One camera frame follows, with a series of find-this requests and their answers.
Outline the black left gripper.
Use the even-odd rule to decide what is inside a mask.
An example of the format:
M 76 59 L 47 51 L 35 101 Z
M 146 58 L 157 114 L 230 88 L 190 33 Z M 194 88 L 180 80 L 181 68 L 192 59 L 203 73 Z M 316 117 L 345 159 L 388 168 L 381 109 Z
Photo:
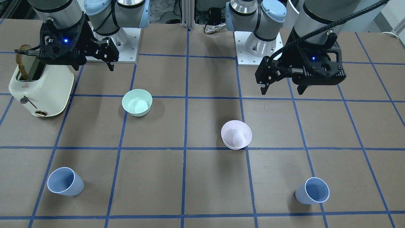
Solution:
M 292 76 L 292 69 L 285 67 L 302 69 L 303 73 Z M 285 51 L 285 67 L 276 66 L 269 56 L 262 58 L 255 72 L 262 95 L 267 93 L 269 85 L 289 76 L 292 76 L 292 82 L 298 85 L 299 95 L 302 95 L 308 86 L 334 86 L 346 79 L 336 38 L 328 38 L 324 45 L 305 41 L 295 44 Z

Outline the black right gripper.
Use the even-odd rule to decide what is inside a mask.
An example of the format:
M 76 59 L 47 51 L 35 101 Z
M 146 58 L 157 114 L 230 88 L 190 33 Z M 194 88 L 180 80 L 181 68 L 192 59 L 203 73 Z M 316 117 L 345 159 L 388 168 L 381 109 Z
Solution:
M 85 16 L 75 25 L 57 29 L 56 20 L 48 17 L 40 30 L 38 58 L 47 65 L 72 66 L 78 71 L 87 63 L 87 56 L 94 56 L 105 62 L 110 71 L 119 59 L 119 51 L 112 38 L 97 41 Z

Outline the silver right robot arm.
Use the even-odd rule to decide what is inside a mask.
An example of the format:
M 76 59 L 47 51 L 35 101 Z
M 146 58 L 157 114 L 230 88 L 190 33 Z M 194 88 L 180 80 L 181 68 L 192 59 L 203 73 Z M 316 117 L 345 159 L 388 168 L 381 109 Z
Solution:
M 126 43 L 123 29 L 146 28 L 150 20 L 148 0 L 86 0 L 84 11 L 76 0 L 30 0 L 29 4 L 43 22 L 40 44 L 15 52 L 75 70 L 91 56 L 113 71 L 120 57 L 118 47 Z

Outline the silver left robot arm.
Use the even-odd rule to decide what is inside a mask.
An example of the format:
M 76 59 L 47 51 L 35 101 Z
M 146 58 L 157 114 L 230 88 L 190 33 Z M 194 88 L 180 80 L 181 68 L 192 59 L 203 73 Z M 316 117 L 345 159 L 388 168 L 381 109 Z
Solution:
M 346 79 L 338 34 L 347 21 L 366 14 L 386 0 L 355 11 L 359 0 L 305 0 L 286 44 L 260 54 L 261 43 L 275 45 L 287 9 L 278 0 L 232 0 L 226 4 L 226 27 L 251 32 L 249 51 L 261 56 L 255 78 L 265 95 L 269 85 L 292 78 L 300 95 L 309 86 L 334 86 Z

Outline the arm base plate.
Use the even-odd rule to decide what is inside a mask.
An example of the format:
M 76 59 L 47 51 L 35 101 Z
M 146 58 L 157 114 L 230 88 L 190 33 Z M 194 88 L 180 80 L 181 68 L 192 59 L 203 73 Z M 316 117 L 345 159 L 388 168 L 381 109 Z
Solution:
M 264 56 L 272 56 L 283 47 L 280 33 L 275 40 L 262 41 L 253 32 L 235 31 L 234 40 L 240 66 L 259 66 Z
M 101 34 L 93 32 L 95 38 L 101 40 L 105 37 L 110 37 L 115 44 L 119 57 L 115 63 L 137 63 L 139 55 L 139 43 L 142 29 L 140 28 L 119 28 L 116 33 L 108 34 L 102 32 Z

